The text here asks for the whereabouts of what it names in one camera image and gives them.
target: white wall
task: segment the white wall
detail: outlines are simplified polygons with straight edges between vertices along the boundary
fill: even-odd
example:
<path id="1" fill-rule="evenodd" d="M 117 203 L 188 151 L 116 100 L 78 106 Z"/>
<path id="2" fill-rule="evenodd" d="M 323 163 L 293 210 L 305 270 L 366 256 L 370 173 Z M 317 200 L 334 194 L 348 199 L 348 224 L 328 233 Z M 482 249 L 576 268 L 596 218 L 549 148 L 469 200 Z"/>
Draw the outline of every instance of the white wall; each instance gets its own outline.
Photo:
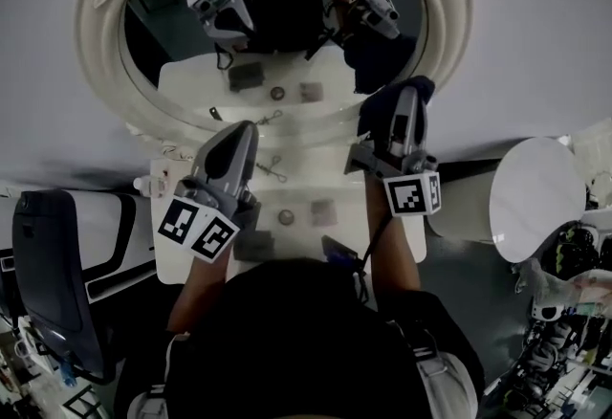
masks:
<path id="1" fill-rule="evenodd" d="M 0 198 L 0 250 L 12 247 L 12 215 L 16 205 L 14 198 Z M 0 319 L 0 334 L 9 331 L 11 328 Z"/>
<path id="2" fill-rule="evenodd" d="M 81 75 L 74 5 L 0 0 L 0 178 L 109 186 L 146 167 Z M 611 49 L 612 0 L 474 0 L 466 56 L 432 105 L 430 149 L 457 159 L 611 115 Z"/>
<path id="3" fill-rule="evenodd" d="M 429 149 L 561 135 L 612 115 L 612 0 L 473 0 L 473 31 L 431 106 Z"/>
<path id="4" fill-rule="evenodd" d="M 75 1 L 0 0 L 0 179 L 110 187 L 147 168 L 80 72 Z"/>

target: white cylinder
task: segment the white cylinder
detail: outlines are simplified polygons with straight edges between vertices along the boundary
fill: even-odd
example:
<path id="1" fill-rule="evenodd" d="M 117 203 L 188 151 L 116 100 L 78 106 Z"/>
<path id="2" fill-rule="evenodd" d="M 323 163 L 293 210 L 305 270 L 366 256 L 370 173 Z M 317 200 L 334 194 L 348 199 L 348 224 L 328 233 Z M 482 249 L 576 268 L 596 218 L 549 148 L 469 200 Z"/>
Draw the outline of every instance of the white cylinder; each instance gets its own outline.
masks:
<path id="1" fill-rule="evenodd" d="M 441 237 L 492 243 L 489 200 L 495 172 L 450 183 L 442 188 L 442 209 L 427 218 Z"/>
<path id="2" fill-rule="evenodd" d="M 145 198 L 162 198 L 165 194 L 166 182 L 156 176 L 142 176 L 134 180 L 134 188 Z"/>

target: white bottle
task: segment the white bottle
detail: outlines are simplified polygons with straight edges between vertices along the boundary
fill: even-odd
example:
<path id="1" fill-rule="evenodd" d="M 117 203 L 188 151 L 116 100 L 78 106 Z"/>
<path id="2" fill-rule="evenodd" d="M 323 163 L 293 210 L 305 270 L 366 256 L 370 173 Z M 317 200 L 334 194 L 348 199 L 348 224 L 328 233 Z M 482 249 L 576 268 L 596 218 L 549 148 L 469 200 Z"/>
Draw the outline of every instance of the white bottle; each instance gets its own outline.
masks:
<path id="1" fill-rule="evenodd" d="M 163 198 L 165 195 L 165 179 L 155 176 L 142 176 L 134 180 L 134 188 L 145 198 Z"/>

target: small metal object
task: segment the small metal object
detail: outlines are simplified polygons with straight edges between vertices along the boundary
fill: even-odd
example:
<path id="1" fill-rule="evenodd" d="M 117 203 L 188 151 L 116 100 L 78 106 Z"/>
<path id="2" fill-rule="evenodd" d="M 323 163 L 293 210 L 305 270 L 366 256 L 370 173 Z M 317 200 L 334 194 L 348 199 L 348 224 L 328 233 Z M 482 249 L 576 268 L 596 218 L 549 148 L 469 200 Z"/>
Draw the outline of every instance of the small metal object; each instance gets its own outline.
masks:
<path id="1" fill-rule="evenodd" d="M 287 176 L 285 176 L 284 174 L 279 174 L 278 172 L 274 172 L 272 169 L 275 165 L 277 165 L 280 161 L 282 161 L 282 157 L 280 157 L 279 155 L 275 155 L 274 157 L 272 157 L 272 165 L 270 167 L 266 167 L 263 164 L 260 163 L 256 163 L 255 165 L 257 167 L 259 167 L 261 170 L 263 170 L 267 176 L 269 176 L 270 174 L 272 174 L 272 176 L 276 176 L 276 179 L 280 182 L 280 183 L 287 183 L 287 180 L 289 178 L 287 178 Z"/>
<path id="2" fill-rule="evenodd" d="M 270 120 L 274 120 L 282 116 L 283 116 L 283 112 L 277 109 L 276 111 L 272 113 L 270 117 L 264 117 L 260 121 L 258 121 L 256 124 L 270 124 Z"/>
<path id="3" fill-rule="evenodd" d="M 270 90 L 270 97 L 275 101 L 280 101 L 285 98 L 285 90 L 282 87 L 273 87 Z"/>
<path id="4" fill-rule="evenodd" d="M 219 114 L 219 112 L 217 111 L 217 108 L 215 108 L 214 106 L 212 108 L 210 108 L 209 110 L 210 115 L 215 118 L 217 121 L 223 121 L 223 118 L 221 118 L 221 115 Z"/>
<path id="5" fill-rule="evenodd" d="M 292 225 L 295 221 L 295 215 L 289 209 L 282 209 L 278 214 L 278 221 L 280 222 L 280 225 Z"/>

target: floor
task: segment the floor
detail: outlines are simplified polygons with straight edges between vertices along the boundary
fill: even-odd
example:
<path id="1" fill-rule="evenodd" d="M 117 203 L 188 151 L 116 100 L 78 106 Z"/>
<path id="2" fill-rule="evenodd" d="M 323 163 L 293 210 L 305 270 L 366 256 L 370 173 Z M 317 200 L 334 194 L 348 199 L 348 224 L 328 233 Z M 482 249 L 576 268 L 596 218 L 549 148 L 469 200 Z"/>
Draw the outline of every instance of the floor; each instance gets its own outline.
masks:
<path id="1" fill-rule="evenodd" d="M 506 372 L 521 349 L 530 297 L 494 246 L 427 236 L 419 265 L 423 289 L 438 296 L 485 368 L 485 382 Z"/>

